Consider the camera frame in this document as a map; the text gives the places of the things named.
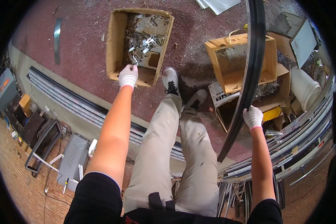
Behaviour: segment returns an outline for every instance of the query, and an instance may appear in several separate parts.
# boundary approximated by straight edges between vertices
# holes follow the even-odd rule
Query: beige pants
[[[164,207],[166,201],[173,199],[169,159],[181,108],[182,99],[168,94],[155,111],[143,137],[129,187],[124,192],[126,213],[136,208],[149,208],[148,195],[153,192],[159,192]],[[180,125],[186,168],[173,199],[175,210],[215,217],[219,197],[216,154],[195,110],[185,109]]]

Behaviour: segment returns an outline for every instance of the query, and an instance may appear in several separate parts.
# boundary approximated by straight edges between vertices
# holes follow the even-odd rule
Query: stack of aluminum profiles
[[[102,128],[106,114],[108,113],[107,109],[63,87],[34,67],[30,67],[27,79],[34,87],[55,101],[58,105],[81,119]],[[146,128],[131,122],[130,142],[141,145],[146,130]],[[182,153],[182,145],[179,142],[175,142],[173,145],[170,156],[174,159],[185,161]]]
[[[314,147],[308,155],[302,158],[301,161],[296,162],[296,164],[301,164],[302,162],[306,164],[332,138],[331,112],[333,92],[335,90],[336,83],[333,74],[331,74],[326,88],[311,110],[302,114],[284,128],[281,136],[267,140],[274,170],[280,168],[292,159],[298,158],[297,156],[299,156],[301,152],[305,150],[310,151],[311,147],[318,141],[318,145]],[[292,149],[296,146],[298,150],[292,153]],[[291,168],[285,167],[285,170],[276,173],[276,179],[279,181],[299,169],[300,166],[297,165],[292,165]],[[251,180],[251,158],[231,165],[220,174],[223,174],[224,181],[231,183]]]

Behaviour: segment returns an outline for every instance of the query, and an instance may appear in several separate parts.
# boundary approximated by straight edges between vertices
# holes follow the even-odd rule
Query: hand
[[[249,107],[249,111],[247,109],[242,111],[242,117],[244,118],[245,123],[249,126],[250,131],[253,128],[261,128],[263,113],[253,105]]]
[[[118,82],[120,83],[121,88],[124,86],[132,87],[136,85],[138,78],[138,67],[137,65],[126,65],[126,67],[120,72],[118,77]]]

